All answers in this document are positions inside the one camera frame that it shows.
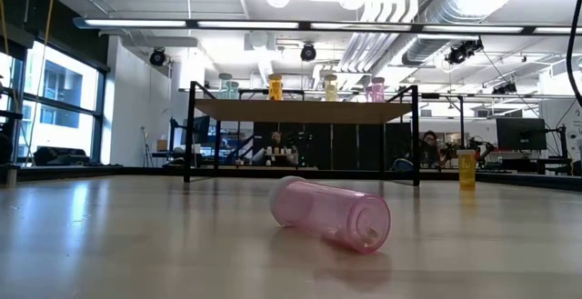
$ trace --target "computer monitor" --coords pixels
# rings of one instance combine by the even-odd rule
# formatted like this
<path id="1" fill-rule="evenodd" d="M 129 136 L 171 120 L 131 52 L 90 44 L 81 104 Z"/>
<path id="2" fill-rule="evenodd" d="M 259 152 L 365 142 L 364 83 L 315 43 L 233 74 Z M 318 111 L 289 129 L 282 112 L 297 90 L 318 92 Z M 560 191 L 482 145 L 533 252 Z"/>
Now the computer monitor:
<path id="1" fill-rule="evenodd" d="M 498 118 L 499 150 L 546 150 L 546 122 L 541 118 Z"/>
<path id="2" fill-rule="evenodd" d="M 210 127 L 210 116 L 201 116 L 194 118 L 194 143 L 197 145 L 208 143 L 208 128 Z M 182 129 L 182 145 L 186 144 L 186 129 Z"/>

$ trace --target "security camera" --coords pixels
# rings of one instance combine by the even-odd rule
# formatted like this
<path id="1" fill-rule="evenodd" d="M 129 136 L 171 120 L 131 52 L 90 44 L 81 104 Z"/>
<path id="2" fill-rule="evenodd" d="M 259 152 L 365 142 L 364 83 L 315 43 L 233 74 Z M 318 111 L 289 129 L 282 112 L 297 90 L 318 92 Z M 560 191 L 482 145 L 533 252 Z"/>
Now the security camera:
<path id="1" fill-rule="evenodd" d="M 313 44 L 304 44 L 303 49 L 301 50 L 301 60 L 304 62 L 311 62 L 312 60 L 316 59 L 316 49 L 313 47 Z"/>
<path id="2" fill-rule="evenodd" d="M 151 56 L 149 56 L 149 62 L 153 66 L 165 65 L 166 59 L 167 59 L 166 54 L 164 54 L 165 51 L 166 51 L 166 49 L 163 47 L 154 48 L 154 52 L 152 53 Z"/>

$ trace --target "wooden floor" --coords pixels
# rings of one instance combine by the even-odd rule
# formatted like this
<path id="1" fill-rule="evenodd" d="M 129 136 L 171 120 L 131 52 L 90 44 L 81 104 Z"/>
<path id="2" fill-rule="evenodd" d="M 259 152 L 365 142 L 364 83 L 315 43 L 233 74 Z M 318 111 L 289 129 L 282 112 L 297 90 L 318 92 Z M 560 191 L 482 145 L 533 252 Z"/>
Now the wooden floor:
<path id="1" fill-rule="evenodd" d="M 383 195 L 362 256 L 277 226 L 274 181 L 116 176 L 0 190 L 0 298 L 582 298 L 582 196 L 452 182 Z"/>

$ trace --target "pink plastic bottle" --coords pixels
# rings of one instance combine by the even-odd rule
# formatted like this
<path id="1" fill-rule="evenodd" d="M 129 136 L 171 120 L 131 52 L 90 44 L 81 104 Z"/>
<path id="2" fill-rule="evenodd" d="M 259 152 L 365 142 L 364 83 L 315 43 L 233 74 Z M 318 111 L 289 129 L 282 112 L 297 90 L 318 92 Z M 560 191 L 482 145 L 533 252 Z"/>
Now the pink plastic bottle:
<path id="1" fill-rule="evenodd" d="M 390 231 L 390 210 L 380 196 L 312 184 L 301 177 L 279 180 L 271 190 L 269 204 L 281 225 L 294 226 L 362 254 L 376 251 Z"/>

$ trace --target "fluorescent light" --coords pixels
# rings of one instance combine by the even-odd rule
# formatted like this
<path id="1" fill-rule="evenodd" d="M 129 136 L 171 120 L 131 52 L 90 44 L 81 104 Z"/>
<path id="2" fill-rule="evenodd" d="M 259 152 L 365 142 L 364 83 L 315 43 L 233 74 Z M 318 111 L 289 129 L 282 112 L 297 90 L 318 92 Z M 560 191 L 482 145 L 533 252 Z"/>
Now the fluorescent light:
<path id="1" fill-rule="evenodd" d="M 479 39 L 478 35 L 424 35 L 420 34 L 417 36 L 418 39 L 436 39 L 436 40 L 472 40 L 476 41 Z"/>
<path id="2" fill-rule="evenodd" d="M 88 19 L 85 23 L 95 27 L 186 27 L 186 21 L 171 20 Z"/>
<path id="3" fill-rule="evenodd" d="M 251 21 L 199 21 L 199 28 L 225 29 L 288 29 L 299 28 L 297 22 L 251 22 Z"/>
<path id="4" fill-rule="evenodd" d="M 571 27 L 568 26 L 553 26 L 553 27 L 536 27 L 535 34 L 564 34 L 570 33 Z M 576 33 L 582 33 L 582 27 L 576 29 Z"/>
<path id="5" fill-rule="evenodd" d="M 518 34 L 524 30 L 521 26 L 486 26 L 486 25 L 425 25 L 422 29 L 428 32 L 468 32 L 472 34 L 507 34 L 515 33 Z"/>
<path id="6" fill-rule="evenodd" d="M 380 23 L 312 23 L 314 30 L 406 32 L 410 25 Z"/>

